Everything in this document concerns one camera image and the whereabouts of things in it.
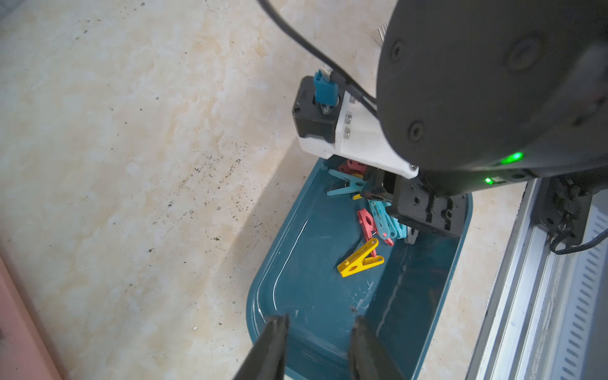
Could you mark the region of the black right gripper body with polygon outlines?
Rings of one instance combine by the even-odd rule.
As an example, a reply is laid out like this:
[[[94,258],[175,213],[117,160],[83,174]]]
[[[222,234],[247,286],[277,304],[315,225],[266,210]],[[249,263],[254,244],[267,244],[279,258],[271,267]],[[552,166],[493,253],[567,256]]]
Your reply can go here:
[[[370,168],[362,197],[389,203],[386,213],[400,223],[443,237],[460,238],[466,226],[468,195],[450,172],[422,171],[406,178]]]

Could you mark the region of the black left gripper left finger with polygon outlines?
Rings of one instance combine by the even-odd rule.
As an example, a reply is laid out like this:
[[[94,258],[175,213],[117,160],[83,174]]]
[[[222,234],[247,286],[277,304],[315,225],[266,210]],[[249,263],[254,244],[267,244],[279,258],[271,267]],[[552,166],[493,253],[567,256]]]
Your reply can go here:
[[[264,331],[234,375],[234,380],[284,378],[289,323],[287,314],[269,318]]]

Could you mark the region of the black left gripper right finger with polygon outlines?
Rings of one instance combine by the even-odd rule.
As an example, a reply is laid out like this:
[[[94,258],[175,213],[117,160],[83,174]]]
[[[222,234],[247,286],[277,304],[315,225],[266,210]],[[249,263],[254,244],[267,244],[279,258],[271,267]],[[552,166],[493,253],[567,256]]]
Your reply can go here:
[[[348,366],[351,379],[403,379],[363,316],[356,318],[351,330]]]

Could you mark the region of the yellow clothespin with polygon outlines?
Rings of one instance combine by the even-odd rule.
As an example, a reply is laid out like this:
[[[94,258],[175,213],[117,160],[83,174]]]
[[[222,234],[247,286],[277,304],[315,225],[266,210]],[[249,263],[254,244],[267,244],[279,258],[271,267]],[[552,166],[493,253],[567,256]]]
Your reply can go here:
[[[378,244],[379,241],[376,238],[367,241],[337,266],[339,274],[343,278],[346,278],[384,264],[385,259],[383,256],[373,255]]]

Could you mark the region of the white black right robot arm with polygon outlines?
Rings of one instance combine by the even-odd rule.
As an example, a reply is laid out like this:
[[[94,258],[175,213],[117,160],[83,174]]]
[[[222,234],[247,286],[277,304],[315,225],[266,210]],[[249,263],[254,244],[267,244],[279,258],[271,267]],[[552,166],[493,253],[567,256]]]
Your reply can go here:
[[[400,1],[376,84],[389,145],[419,173],[388,213],[458,236],[468,193],[535,178],[607,187],[605,1]]]

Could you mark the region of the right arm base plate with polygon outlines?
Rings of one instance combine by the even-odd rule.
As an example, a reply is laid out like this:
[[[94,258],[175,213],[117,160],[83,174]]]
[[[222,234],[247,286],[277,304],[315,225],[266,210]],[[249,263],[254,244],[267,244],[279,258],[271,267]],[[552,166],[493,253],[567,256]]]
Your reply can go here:
[[[607,168],[541,180],[531,216],[533,225],[567,248],[581,245],[593,196],[607,189]]]

